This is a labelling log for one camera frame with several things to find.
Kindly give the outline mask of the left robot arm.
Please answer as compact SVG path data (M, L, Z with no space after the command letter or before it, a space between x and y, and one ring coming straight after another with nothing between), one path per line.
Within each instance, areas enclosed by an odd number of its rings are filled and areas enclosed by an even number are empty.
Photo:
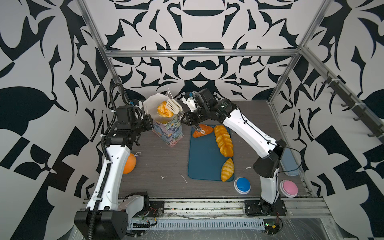
M125 165L142 133L154 128L153 119L138 100L130 100L122 84L110 88L113 118L101 135L104 162L96 189L74 223L86 240L121 240L130 235L129 222L149 209L146 193L133 193L119 203Z

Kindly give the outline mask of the floral paper bag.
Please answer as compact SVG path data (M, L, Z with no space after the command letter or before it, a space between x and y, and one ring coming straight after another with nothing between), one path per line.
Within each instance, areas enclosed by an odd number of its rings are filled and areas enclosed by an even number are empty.
M173 147L183 138L183 130L181 124L181 115L183 112L174 114L171 118L162 118L157 113L157 107L168 99L174 99L170 90L164 94L155 94L144 101L144 110L153 119L153 132L160 137L169 147Z

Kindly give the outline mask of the metal tongs white tips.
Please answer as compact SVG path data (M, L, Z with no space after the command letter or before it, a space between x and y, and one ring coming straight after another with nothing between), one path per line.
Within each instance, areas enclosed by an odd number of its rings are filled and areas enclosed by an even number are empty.
M181 105L177 103L175 99L167 100L167 108L175 115L177 115L179 112L183 112ZM194 128L199 131L199 126L194 126Z

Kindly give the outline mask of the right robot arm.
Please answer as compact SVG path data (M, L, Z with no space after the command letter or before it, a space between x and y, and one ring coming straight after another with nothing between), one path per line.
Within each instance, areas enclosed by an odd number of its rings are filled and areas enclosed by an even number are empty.
M182 101L189 108L181 118L183 124L204 134L206 130L200 124L206 120L217 121L239 135L258 155L253 169L260 176L262 193L257 203L246 205L246 215L281 216L285 205L279 196L278 174L284 150L288 148L286 142L265 134L243 115L238 105L228 99L217 100L208 89L188 93Z

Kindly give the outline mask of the croissant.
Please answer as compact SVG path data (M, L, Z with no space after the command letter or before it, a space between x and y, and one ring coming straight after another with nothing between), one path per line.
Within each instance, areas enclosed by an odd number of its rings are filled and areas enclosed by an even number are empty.
M232 159L227 159L221 169L221 181L228 181L235 172L235 166Z

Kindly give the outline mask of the round bun bread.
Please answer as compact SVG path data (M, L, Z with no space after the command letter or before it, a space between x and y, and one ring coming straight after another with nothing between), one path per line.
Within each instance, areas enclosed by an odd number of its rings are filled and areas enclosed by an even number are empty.
M174 116L174 113L167 108L167 102L166 101L163 101L157 107L157 113L162 118L171 118Z

